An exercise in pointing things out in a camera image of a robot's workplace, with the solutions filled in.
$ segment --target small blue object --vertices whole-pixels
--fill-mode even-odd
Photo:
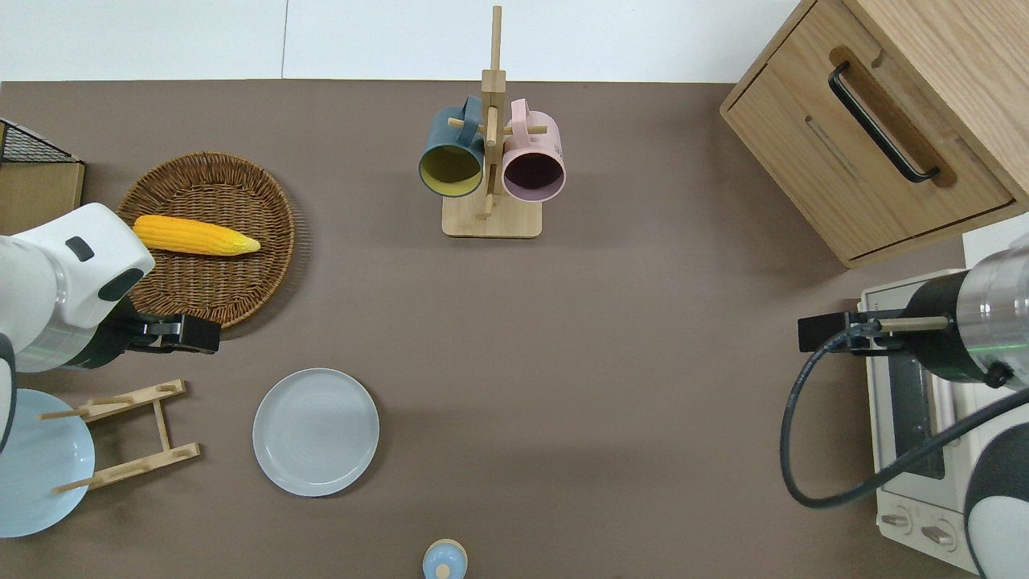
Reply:
[[[422,573],[425,579],[463,579],[468,571],[468,554],[453,539],[441,539],[425,551]]]

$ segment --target oven knob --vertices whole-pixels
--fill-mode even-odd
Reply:
[[[903,507],[896,507],[896,513],[880,516],[879,520],[882,521],[883,524],[895,527],[899,531],[902,531],[904,535],[908,535],[911,533],[911,515]]]
[[[922,535],[948,551],[958,548],[957,540],[954,538],[954,528],[946,520],[941,519],[933,527],[923,527]]]

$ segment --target mug rack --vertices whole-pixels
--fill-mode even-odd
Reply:
[[[445,197],[442,229],[451,237],[534,238],[543,230],[543,206],[506,194],[501,183],[501,159],[506,106],[507,73],[500,68],[501,7],[493,6],[493,39],[490,68],[483,70],[483,120],[478,132],[484,135],[486,150],[483,159],[483,181],[464,196]],[[450,118],[452,126],[464,121]],[[545,126],[530,126],[530,134],[545,133]]]

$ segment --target wicker basket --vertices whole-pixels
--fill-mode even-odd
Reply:
[[[228,328],[268,302],[293,256],[296,231],[286,193],[268,171],[224,152],[178,156],[143,175],[118,215],[132,224],[144,214],[232,227],[261,247],[235,256],[152,249],[153,270],[130,293],[144,314],[188,314]]]

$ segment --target yellow corn cob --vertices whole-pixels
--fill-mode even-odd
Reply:
[[[141,215],[132,229],[151,249],[202,255],[239,255],[260,249],[260,243],[238,230],[194,219]]]

